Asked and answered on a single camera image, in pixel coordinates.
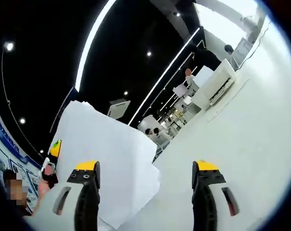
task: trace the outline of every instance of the stack of paper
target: stack of paper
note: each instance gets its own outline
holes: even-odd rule
[[[97,112],[88,103],[70,102],[53,143],[62,140],[59,181],[81,162],[101,164],[99,218],[117,229],[140,211],[159,190],[159,170],[152,165],[156,144],[142,132]]]

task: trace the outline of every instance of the hand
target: hand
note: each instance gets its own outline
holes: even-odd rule
[[[191,76],[191,74],[192,74],[192,71],[189,68],[187,68],[186,71],[185,71],[185,75],[186,76]]]
[[[38,199],[41,200],[50,191],[47,181],[41,179],[38,185]]]

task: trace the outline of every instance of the white wall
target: white wall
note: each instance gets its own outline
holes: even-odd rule
[[[206,48],[214,53],[217,58],[222,61],[224,59],[229,59],[230,55],[224,50],[226,45],[221,39],[217,38],[208,30],[204,29]]]
[[[245,1],[238,1],[241,3],[241,9],[245,9],[246,4],[249,5],[249,2],[254,2],[253,0],[245,0]],[[218,14],[226,17],[228,20],[230,20],[232,23],[236,24],[239,28],[241,28],[244,31],[247,31],[247,28],[241,23],[240,19],[243,16],[249,16],[250,14],[246,13],[240,13],[237,11],[237,9],[233,9],[230,6],[222,3],[222,1],[219,0],[196,0],[197,4],[203,5],[212,11],[217,12]]]

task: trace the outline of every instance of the recessed ceiling light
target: recessed ceiling light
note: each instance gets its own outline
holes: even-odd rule
[[[4,44],[4,47],[5,47],[5,49],[6,49],[7,51],[12,51],[13,48],[14,48],[14,44],[13,44],[12,42],[6,42],[6,43]]]
[[[20,119],[19,119],[19,123],[20,123],[20,124],[25,124],[25,118],[20,118]]]

